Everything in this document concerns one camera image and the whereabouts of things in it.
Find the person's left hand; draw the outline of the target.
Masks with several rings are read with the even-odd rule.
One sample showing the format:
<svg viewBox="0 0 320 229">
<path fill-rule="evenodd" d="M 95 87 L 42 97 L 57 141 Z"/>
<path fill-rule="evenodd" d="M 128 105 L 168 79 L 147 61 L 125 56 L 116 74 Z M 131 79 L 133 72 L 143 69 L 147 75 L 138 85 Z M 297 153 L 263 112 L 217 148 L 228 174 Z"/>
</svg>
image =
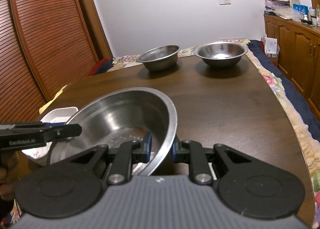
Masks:
<svg viewBox="0 0 320 229">
<path fill-rule="evenodd" d="M 28 159 L 21 151 L 1 154 L 1 199 L 13 200 L 19 180 L 39 168 L 39 164 Z"/>
</svg>

